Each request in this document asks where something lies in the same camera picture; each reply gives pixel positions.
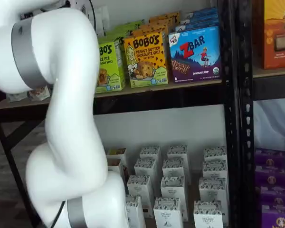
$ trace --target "cookie image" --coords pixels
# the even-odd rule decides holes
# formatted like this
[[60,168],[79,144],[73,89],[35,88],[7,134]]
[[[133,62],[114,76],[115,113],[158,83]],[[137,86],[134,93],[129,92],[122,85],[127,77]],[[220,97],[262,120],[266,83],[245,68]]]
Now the cookie image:
[[267,182],[268,182],[269,184],[275,184],[275,183],[276,183],[276,178],[275,178],[274,176],[269,176],[269,177],[267,178]]
[[98,85],[106,84],[108,80],[108,72],[106,69],[99,69],[99,76],[97,80]]

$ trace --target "white robotic arm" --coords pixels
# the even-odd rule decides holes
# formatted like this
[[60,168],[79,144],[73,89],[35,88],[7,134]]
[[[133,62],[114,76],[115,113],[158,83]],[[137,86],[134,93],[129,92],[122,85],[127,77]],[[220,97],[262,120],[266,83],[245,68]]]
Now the white robotic arm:
[[48,143],[27,163],[31,201],[47,227],[127,228],[124,183],[107,171],[93,120],[99,70],[97,37],[85,15],[57,9],[19,20],[56,0],[0,1],[0,90],[54,90],[46,117]]

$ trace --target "purple box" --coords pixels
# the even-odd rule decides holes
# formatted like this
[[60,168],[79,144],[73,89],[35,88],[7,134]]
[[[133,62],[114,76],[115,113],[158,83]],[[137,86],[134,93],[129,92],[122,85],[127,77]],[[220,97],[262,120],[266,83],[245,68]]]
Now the purple box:
[[285,168],[285,151],[256,148],[255,164]]
[[285,205],[262,205],[262,228],[285,228]]
[[269,184],[285,186],[285,168],[279,169],[273,166],[256,166],[256,185]]
[[260,200],[262,203],[285,205],[285,187],[262,186]]

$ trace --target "cartoon child illustration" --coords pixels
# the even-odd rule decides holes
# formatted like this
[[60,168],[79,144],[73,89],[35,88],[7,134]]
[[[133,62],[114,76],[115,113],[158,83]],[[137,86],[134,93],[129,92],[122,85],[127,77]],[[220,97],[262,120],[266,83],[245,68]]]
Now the cartoon child illustration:
[[201,56],[201,58],[200,58],[201,61],[204,61],[204,67],[208,66],[208,62],[209,62],[208,57],[210,57],[210,56],[207,56],[207,51],[208,51],[207,47],[204,47],[203,52],[198,54],[198,56]]

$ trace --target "white box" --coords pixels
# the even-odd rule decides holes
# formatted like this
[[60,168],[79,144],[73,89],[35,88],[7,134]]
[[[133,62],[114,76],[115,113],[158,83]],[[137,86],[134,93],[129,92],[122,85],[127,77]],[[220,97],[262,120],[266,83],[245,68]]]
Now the white box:
[[146,228],[140,196],[125,196],[125,204],[130,228]]
[[120,159],[122,161],[122,164],[124,166],[123,172],[124,172],[124,177],[126,181],[129,179],[130,175],[130,168],[128,165],[128,156],[127,156],[127,149],[126,148],[120,148],[120,149],[109,149],[106,152],[106,157],[107,158],[114,158],[114,159]]
[[193,215],[197,228],[223,228],[219,202],[194,201]]
[[128,190],[130,195],[141,197],[144,217],[154,218],[154,194],[150,176],[131,175],[128,180]]
[[184,177],[163,177],[161,180],[163,197],[180,198],[182,220],[188,222],[188,189]]
[[157,228],[183,228],[180,198],[156,198],[154,216]]
[[203,178],[199,180],[201,201],[220,201],[224,226],[229,226],[229,206],[225,178]]
[[162,165],[164,177],[185,177],[184,160],[182,158],[166,159]]
[[158,180],[161,180],[163,177],[163,174],[162,174],[162,156],[161,155],[162,155],[161,148],[159,146],[143,147],[140,154],[139,154],[140,158],[152,158],[152,159],[156,160]]
[[136,175],[150,175],[155,196],[161,196],[161,180],[157,174],[157,162],[152,158],[139,158],[134,165]]
[[120,159],[108,159],[108,170],[117,172],[125,183],[124,166],[122,165]]
[[167,156],[170,159],[182,158],[184,160],[186,180],[187,183],[191,185],[191,165],[188,157],[188,147],[186,145],[171,146],[168,150]]

